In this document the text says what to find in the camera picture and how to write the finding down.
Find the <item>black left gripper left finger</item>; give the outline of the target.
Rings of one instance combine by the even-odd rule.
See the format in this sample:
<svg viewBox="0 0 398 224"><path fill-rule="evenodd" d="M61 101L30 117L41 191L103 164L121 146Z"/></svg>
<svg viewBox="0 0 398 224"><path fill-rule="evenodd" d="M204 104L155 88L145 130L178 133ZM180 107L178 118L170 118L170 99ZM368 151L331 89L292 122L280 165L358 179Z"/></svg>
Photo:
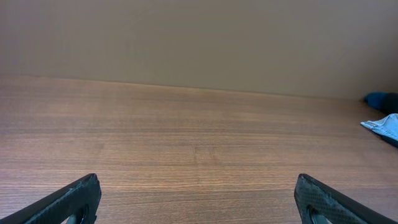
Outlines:
<svg viewBox="0 0 398 224"><path fill-rule="evenodd" d="M100 200L100 182L92 173L2 218L1 224L94 224Z"/></svg>

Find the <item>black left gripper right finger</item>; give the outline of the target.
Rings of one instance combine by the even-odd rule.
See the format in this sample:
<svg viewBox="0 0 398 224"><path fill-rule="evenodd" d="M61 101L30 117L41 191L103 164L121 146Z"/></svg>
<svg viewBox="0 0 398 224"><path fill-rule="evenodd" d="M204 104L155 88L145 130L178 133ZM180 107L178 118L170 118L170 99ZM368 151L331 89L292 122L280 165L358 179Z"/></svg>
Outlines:
<svg viewBox="0 0 398 224"><path fill-rule="evenodd" d="M397 224L307 174L299 174L294 198L302 224Z"/></svg>

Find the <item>light blue denim shorts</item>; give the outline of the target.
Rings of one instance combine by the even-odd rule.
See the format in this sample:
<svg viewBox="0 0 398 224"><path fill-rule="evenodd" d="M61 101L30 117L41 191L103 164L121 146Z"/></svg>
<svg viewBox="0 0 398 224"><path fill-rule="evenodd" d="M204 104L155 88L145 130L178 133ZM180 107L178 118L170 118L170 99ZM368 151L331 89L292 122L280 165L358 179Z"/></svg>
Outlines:
<svg viewBox="0 0 398 224"><path fill-rule="evenodd" d="M376 134L397 140L397 113L392 113L378 121L365 121L361 125Z"/></svg>

